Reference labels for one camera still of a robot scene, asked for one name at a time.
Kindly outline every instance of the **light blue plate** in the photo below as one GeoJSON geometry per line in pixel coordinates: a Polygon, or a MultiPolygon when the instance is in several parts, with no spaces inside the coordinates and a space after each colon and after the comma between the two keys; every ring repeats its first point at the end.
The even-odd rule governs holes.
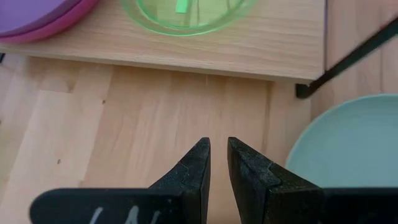
{"type": "Polygon", "coordinates": [[[398,95],[366,96],[323,113],[286,167],[320,187],[398,187],[398,95]]]}

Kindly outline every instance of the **green bowl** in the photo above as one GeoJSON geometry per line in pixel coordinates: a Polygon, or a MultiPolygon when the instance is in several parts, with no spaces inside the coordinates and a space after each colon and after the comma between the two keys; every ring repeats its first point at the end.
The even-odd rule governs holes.
{"type": "Polygon", "coordinates": [[[256,0],[121,0],[139,25],[166,35],[218,30],[245,15],[256,0]]]}
{"type": "Polygon", "coordinates": [[[287,169],[320,187],[398,187],[398,95],[348,101],[319,116],[287,169]]]}

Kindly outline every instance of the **purple plate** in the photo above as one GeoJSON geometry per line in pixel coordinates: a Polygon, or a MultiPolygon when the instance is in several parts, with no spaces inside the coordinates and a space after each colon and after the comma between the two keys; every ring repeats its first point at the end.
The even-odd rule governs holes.
{"type": "Polygon", "coordinates": [[[81,0],[0,0],[0,37],[29,32],[58,19],[81,0]]]}

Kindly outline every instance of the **wooden table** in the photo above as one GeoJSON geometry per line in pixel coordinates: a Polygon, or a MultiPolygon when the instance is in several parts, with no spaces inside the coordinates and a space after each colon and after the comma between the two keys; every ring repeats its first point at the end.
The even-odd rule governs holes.
{"type": "Polygon", "coordinates": [[[308,82],[323,70],[325,0],[258,0],[248,16],[193,37],[160,35],[101,0],[72,29],[0,52],[267,80],[308,82]]]}
{"type": "MultiPolygon", "coordinates": [[[[331,1],[328,66],[395,16],[395,2],[331,1]]],[[[288,82],[9,54],[0,67],[0,219],[28,223],[32,199],[57,187],[147,187],[208,136],[208,223],[239,223],[226,138],[283,165],[311,119],[331,106],[398,93],[396,58],[394,39],[297,100],[288,82]]]]}

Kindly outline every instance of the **wooden floor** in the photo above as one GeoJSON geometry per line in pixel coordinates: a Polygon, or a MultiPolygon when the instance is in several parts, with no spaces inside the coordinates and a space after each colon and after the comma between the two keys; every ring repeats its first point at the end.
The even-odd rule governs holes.
{"type": "MultiPolygon", "coordinates": [[[[394,0],[330,1],[328,66],[397,12],[394,0]]],[[[296,100],[293,83],[7,55],[0,67],[0,219],[28,223],[32,199],[53,188],[147,187],[208,136],[208,223],[239,223],[227,137],[283,164],[311,119],[333,105],[398,93],[397,58],[395,39],[312,99],[296,100]]]]}

